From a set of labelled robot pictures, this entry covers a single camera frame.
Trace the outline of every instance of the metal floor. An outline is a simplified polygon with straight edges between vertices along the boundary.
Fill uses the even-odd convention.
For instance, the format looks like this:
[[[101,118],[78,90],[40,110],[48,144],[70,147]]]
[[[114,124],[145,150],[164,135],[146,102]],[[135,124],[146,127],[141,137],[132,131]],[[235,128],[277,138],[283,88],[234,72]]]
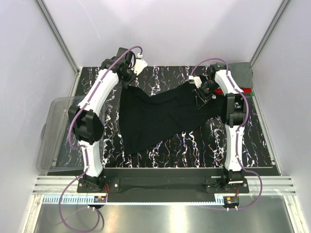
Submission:
[[[241,205],[253,200],[241,197]],[[71,216],[82,205],[63,205],[64,217]],[[293,228],[285,201],[278,196],[263,196],[259,202],[243,211],[209,210],[208,206],[139,206],[107,205],[100,209],[104,217],[97,233],[292,233]],[[97,221],[96,213],[83,210],[72,215],[67,223],[79,230],[92,228]],[[43,204],[35,233],[70,233],[60,222],[58,207]]]

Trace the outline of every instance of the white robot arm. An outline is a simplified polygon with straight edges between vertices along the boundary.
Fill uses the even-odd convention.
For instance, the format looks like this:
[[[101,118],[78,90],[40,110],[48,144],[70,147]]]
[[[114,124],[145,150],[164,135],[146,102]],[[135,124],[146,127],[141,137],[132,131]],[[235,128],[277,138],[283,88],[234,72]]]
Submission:
[[[222,186],[239,185],[245,182],[239,161],[242,164],[244,126],[241,127],[241,124],[246,118],[247,103],[244,102],[242,96],[239,94],[239,92],[243,92],[242,89],[235,83],[231,72],[226,70],[225,66],[210,65],[207,69],[207,75],[210,80],[205,79],[202,81],[201,77],[193,76],[190,76],[189,79],[193,80],[196,84],[195,93],[198,97],[197,100],[201,101],[202,104],[206,104],[212,99],[213,92],[218,87],[221,88],[226,96],[221,114],[227,136],[227,156],[222,176]]]
[[[133,67],[130,67],[132,59],[134,59],[134,64]],[[98,118],[100,110],[116,84],[120,82],[123,86],[128,86],[147,65],[141,54],[138,54],[136,58],[131,51],[119,48],[116,57],[106,59],[102,63],[98,78],[86,97],[78,106],[69,108],[68,113],[71,123],[77,113],[81,109],[83,110],[73,123],[73,131],[79,145],[85,148],[85,150],[82,150],[84,171],[86,168],[88,169],[84,180],[95,188],[101,188],[103,185],[99,181],[99,176],[103,171],[99,155],[99,140],[104,133],[104,126]]]

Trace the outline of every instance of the transparent plastic bin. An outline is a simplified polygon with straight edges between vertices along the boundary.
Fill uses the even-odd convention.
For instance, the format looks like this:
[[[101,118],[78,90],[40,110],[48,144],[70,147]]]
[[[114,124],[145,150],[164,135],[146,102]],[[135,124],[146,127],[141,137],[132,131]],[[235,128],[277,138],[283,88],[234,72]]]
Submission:
[[[83,168],[81,150],[72,149],[68,142],[68,109],[71,105],[78,105],[83,98],[84,96],[57,98],[51,103],[36,164],[41,173]],[[104,110],[105,104],[99,115],[101,120]],[[74,134],[72,140],[77,145]]]

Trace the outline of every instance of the marble-patterned surface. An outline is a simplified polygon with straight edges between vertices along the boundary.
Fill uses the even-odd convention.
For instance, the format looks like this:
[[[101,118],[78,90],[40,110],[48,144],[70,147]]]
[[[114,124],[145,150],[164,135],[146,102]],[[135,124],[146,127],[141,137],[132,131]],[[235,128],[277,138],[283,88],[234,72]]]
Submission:
[[[199,67],[196,74],[204,74],[207,67]],[[142,88],[148,95],[176,88],[188,79],[192,67],[147,67],[131,85]],[[97,78],[97,67],[84,67],[76,95],[83,96]],[[222,167],[226,156],[225,127],[219,118],[212,118],[191,133],[174,137],[146,148],[140,153],[125,156],[119,130],[121,86],[111,91],[106,101],[104,136],[101,140],[104,167]],[[245,166],[272,166],[253,102],[243,137]],[[82,154],[69,148],[66,138],[57,166],[82,166]]]

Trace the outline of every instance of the black fabric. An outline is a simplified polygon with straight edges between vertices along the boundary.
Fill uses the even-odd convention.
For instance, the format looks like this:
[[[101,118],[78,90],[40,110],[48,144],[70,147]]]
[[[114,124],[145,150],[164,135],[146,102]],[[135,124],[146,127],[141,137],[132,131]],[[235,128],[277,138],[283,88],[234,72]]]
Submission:
[[[123,88],[119,126],[125,155],[140,152],[182,131],[190,132],[220,115],[225,98],[217,96],[197,110],[194,88],[187,82],[150,97],[138,87]]]

